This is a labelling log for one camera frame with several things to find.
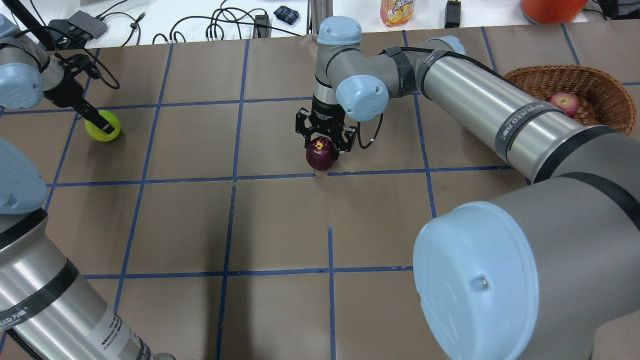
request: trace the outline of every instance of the purple fruit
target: purple fruit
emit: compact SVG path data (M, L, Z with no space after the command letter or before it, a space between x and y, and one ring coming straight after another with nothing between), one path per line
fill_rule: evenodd
M311 140L307 147L307 163L314 169L325 171L338 160L338 150L333 142L325 137L318 136Z

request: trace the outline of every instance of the white surface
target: white surface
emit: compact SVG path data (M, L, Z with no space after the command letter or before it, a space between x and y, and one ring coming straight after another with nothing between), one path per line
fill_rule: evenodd
M28 0L21 0L26 8L32 11ZM76 11L82 10L96 16L118 0L34 0L38 11L48 23L51 19L67 19ZM142 28L141 44L151 44L156 33L168 35L170 28L179 19L190 15L211 16L220 6L221 0L129 0L118 5L110 12L125 12L134 18L142 12L147 16L140 22ZM333 0L333 14L351 17L357 20L364 32L397 31L399 29L438 29L444 26L445 0L416 0L415 13L409 23L396 28L388 28L380 20L380 0ZM273 15L281 5L286 5L300 12L300 20L290 26ZM228 0L224 7L238 7L244 10L264 8L269 13L272 26L286 29L297 34L305 33L307 21L307 0ZM597 8L589 2L589 8ZM2 5L1 13L11 19L9 11ZM597 13L582 13L577 22L602 20ZM501 26L528 24L520 11L520 0L462 0L463 27ZM131 28L131 19L123 15L112 15L106 20L109 30L99 39L92 40L87 47L119 46L127 39ZM182 22L176 30L186 37L188 42L206 41L204 29L209 24L206 19L189 19ZM237 28L233 24L222 24L225 39L239 38ZM253 26L241 25L243 38L250 37ZM272 30L272 37L290 36ZM135 44L137 33L129 44Z

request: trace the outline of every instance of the red container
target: red container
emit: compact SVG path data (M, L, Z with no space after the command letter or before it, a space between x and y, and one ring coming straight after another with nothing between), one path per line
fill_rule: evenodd
M531 22L572 22L589 0L521 0L522 13Z

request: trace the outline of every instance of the wicker basket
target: wicker basket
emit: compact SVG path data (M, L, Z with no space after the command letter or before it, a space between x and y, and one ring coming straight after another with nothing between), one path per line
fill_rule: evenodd
M521 67L505 78L539 100L556 92L575 95L580 108L573 119L583 125L606 125L627 135L636 126L631 96L619 81L600 70L580 65Z

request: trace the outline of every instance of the apple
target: apple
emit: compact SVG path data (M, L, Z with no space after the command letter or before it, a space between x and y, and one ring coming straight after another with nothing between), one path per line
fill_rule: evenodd
M556 108L564 111L566 116L571 119L575 117L575 114L578 112L578 108L580 107L578 98L566 92L557 92L547 98L546 101L550 102Z
M338 150L331 139L318 136L307 146L307 163L314 169L325 171L338 160Z

